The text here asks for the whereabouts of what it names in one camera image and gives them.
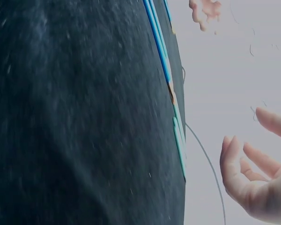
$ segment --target skin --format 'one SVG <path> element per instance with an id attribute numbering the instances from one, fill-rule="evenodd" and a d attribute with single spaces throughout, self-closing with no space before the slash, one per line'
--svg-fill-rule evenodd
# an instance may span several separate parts
<path id="1" fill-rule="evenodd" d="M 206 31 L 213 20 L 220 20 L 222 4 L 219 1 L 189 0 L 189 7 L 192 9 L 192 19 L 199 23 L 201 31 Z"/>
<path id="2" fill-rule="evenodd" d="M 256 115 L 265 129 L 281 137 L 281 116 L 262 108 L 256 109 Z M 244 153 L 271 178 L 267 180 L 252 171 L 244 158 L 240 160 L 240 171 L 237 170 L 239 151 L 236 136 L 232 140 L 224 137 L 220 167 L 227 193 L 250 216 L 265 222 L 281 224 L 281 164 L 249 143 L 244 144 Z"/>

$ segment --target dark blue fabric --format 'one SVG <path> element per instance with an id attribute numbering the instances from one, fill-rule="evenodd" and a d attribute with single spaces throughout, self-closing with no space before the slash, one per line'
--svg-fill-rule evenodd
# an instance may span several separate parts
<path id="1" fill-rule="evenodd" d="M 0 225 L 182 225 L 173 116 L 142 1 L 0 0 Z"/>

